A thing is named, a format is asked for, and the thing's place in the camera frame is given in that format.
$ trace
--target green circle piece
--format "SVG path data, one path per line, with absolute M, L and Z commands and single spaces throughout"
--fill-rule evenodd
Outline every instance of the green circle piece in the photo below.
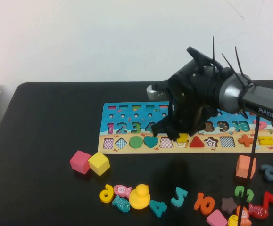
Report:
M 129 145 L 131 148 L 139 148 L 142 146 L 142 138 L 138 136 L 131 137 L 129 140 Z

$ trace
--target white wall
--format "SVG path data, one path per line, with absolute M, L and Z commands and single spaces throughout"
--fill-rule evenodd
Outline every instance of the white wall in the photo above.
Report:
M 27 81 L 154 81 L 223 52 L 273 79 L 273 0 L 0 0 L 0 120 Z

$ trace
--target red number 7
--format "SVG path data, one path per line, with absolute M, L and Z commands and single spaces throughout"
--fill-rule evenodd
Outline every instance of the red number 7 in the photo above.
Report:
M 273 204 L 273 195 L 270 194 L 268 191 L 264 192 L 263 197 L 263 209 L 268 210 L 269 203 Z

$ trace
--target yellow square piece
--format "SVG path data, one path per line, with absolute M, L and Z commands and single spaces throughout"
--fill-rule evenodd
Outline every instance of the yellow square piece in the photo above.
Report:
M 176 140 L 177 143 L 187 143 L 188 142 L 188 134 L 187 133 L 180 133 L 180 138 Z
M 88 163 L 90 169 L 92 169 L 99 176 L 110 168 L 109 159 L 106 156 L 104 156 L 101 152 L 96 152 L 88 160 Z
M 258 141 L 260 145 L 273 145 L 272 136 L 258 136 Z

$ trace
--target black table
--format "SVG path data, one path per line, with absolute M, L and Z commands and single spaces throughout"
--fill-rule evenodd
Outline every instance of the black table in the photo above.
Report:
M 273 81 L 258 81 L 273 88 Z M 69 160 L 76 150 L 97 151 L 105 102 L 147 101 L 149 82 L 25 83 L 20 85 L 0 125 L 0 225 L 207 225 L 193 206 L 197 193 L 215 199 L 233 197 L 239 154 L 108 155 L 111 169 L 74 173 Z M 273 153 L 256 154 L 257 168 L 273 166 Z M 135 188 L 149 185 L 151 199 L 168 206 L 161 218 L 149 207 L 120 212 L 103 204 L 105 184 Z M 182 207 L 171 204 L 175 188 L 189 193 Z M 250 188 L 253 204 L 262 204 L 273 183 L 256 171 Z M 273 225 L 273 205 L 264 221 Z

